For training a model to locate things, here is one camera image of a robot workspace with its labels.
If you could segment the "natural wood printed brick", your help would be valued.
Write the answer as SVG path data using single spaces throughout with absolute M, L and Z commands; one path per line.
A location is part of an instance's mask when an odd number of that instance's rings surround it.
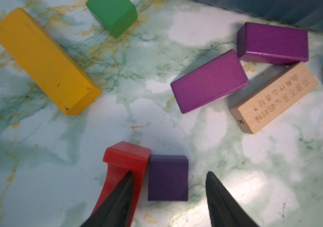
M 285 68 L 230 108 L 243 133 L 255 134 L 318 86 L 304 62 Z

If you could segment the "yellow long brick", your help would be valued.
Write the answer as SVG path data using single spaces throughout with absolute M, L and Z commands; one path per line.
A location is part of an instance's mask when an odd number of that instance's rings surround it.
M 22 8 L 0 21 L 0 44 L 65 114 L 76 116 L 101 89 Z

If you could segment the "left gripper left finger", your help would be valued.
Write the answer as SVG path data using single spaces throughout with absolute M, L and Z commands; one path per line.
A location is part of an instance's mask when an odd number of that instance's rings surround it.
M 134 188 L 132 173 L 128 172 L 82 227 L 127 227 Z

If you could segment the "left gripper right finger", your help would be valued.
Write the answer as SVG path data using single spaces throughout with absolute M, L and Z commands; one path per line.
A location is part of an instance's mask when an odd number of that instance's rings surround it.
M 206 175 L 206 197 L 213 227 L 258 227 L 211 171 Z

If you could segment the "red arch brick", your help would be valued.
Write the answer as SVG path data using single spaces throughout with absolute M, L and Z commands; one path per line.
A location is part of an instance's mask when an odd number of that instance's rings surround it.
M 128 142 L 119 142 L 106 149 L 103 161 L 108 164 L 106 180 L 93 213 L 101 206 L 126 173 L 133 173 L 135 184 L 130 219 L 134 217 L 151 150 Z

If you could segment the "purple tall triangle brick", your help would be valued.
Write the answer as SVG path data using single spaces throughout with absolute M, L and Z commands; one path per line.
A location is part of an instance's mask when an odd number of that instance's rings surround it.
M 231 49 L 171 83 L 181 113 L 185 114 L 235 92 L 249 79 Z

